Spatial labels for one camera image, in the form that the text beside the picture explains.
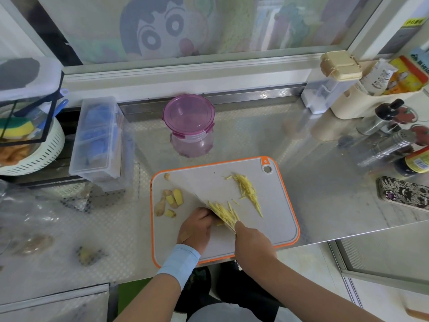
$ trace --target smartphone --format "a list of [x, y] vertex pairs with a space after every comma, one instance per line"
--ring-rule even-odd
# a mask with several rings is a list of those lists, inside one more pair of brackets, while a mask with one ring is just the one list
[[377, 179], [378, 196], [385, 201], [429, 212], [429, 187], [383, 176]]

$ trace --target green mat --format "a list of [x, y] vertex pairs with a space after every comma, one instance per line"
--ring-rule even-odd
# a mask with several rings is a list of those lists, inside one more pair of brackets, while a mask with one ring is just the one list
[[118, 315], [128, 306], [139, 292], [151, 281], [152, 278], [126, 282], [119, 285], [118, 291]]

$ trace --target gray shirt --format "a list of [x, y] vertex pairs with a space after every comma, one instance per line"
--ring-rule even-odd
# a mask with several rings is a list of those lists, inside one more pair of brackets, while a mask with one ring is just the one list
[[[205, 306], [196, 311], [188, 322], [261, 322], [247, 308], [236, 304], [218, 303]], [[301, 322], [287, 308], [279, 307], [274, 322]]]

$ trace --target yellow sticker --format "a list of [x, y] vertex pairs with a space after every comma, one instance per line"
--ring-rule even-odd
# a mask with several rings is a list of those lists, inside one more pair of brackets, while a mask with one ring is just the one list
[[405, 21], [405, 24], [403, 24], [403, 27], [416, 27], [421, 26], [425, 23], [426, 17], [424, 18], [411, 18]]

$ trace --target black pants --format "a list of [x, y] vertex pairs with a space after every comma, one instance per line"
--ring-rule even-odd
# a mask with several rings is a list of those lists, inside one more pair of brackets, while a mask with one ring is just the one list
[[278, 308], [283, 306], [244, 271], [239, 271], [233, 261], [221, 264], [216, 291], [221, 301], [207, 292], [188, 295], [187, 318], [202, 307], [224, 302], [249, 309], [262, 322], [274, 322]]

